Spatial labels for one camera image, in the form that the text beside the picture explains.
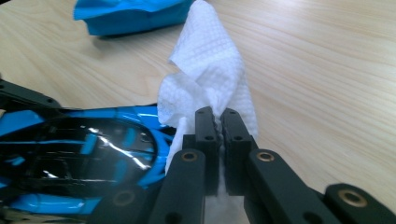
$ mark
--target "blue fabric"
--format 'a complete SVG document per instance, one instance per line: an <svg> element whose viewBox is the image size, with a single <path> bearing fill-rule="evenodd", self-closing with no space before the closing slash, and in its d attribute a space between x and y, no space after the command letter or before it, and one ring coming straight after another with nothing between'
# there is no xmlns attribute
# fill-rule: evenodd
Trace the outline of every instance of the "blue fabric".
<svg viewBox="0 0 396 224"><path fill-rule="evenodd" d="M78 0L74 19L87 23L90 35L122 35L179 24L192 0Z"/></svg>

